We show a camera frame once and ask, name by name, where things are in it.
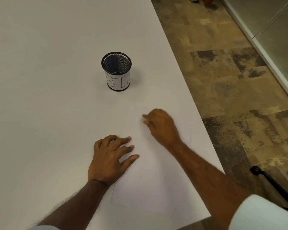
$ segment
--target floor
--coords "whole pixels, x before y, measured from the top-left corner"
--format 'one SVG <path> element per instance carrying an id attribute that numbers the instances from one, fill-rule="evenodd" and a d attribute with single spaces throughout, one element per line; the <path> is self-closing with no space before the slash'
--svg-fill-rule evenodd
<path id="1" fill-rule="evenodd" d="M 151 0 L 225 173 L 280 206 L 288 191 L 288 95 L 219 0 Z M 220 229 L 212 218 L 183 230 Z"/>

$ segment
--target caster wheel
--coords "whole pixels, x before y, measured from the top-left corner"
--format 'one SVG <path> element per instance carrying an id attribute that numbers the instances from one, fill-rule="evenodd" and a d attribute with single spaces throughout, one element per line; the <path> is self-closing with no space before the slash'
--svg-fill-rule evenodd
<path id="1" fill-rule="evenodd" d="M 251 171 L 252 174 L 258 176 L 259 174 L 261 174 L 261 171 L 262 171 L 262 170 L 261 170 L 260 167 L 254 165 L 254 166 L 252 166 L 252 167 L 250 168 L 250 171 Z"/>

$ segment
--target black base ring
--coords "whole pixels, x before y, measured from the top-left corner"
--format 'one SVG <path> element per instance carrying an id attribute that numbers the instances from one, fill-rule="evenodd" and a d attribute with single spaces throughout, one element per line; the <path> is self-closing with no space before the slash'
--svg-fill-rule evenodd
<path id="1" fill-rule="evenodd" d="M 122 90 L 115 90 L 115 89 L 112 89 L 112 90 L 114 90 L 114 91 L 116 91 L 116 92 L 121 92 L 121 91 L 124 91 L 124 90 L 128 89 L 129 86 L 130 86 L 130 83 L 129 83 L 129 85 L 127 86 L 127 88 L 125 88 L 125 89 L 122 89 Z"/>

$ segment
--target person's left hand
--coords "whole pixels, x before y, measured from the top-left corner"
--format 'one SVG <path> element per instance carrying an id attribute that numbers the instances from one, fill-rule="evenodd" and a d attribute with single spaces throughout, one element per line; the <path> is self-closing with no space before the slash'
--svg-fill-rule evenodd
<path id="1" fill-rule="evenodd" d="M 88 180 L 103 182 L 108 186 L 114 184 L 128 169 L 131 164 L 138 159 L 139 155 L 131 155 L 124 162 L 119 159 L 134 149 L 134 146 L 123 146 L 131 140 L 131 137 L 119 138 L 116 135 L 109 135 L 104 139 L 96 141 L 94 145 L 93 160 L 88 169 Z"/>

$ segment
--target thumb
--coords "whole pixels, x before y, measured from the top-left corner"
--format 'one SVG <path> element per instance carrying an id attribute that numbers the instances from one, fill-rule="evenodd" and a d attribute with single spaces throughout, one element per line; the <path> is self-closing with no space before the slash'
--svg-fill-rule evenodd
<path id="1" fill-rule="evenodd" d="M 140 157 L 140 155 L 131 155 L 130 157 L 128 157 L 128 159 L 126 159 L 121 166 L 121 171 L 122 173 L 125 173 L 126 170 L 129 168 L 129 166 L 131 166 L 131 164 Z"/>
<path id="2" fill-rule="evenodd" d="M 148 126 L 148 128 L 149 128 L 149 130 L 150 130 L 150 132 L 151 132 L 152 134 L 155 132 L 156 126 L 155 126 L 155 124 L 154 124 L 152 121 L 145 120 L 143 123 Z"/>

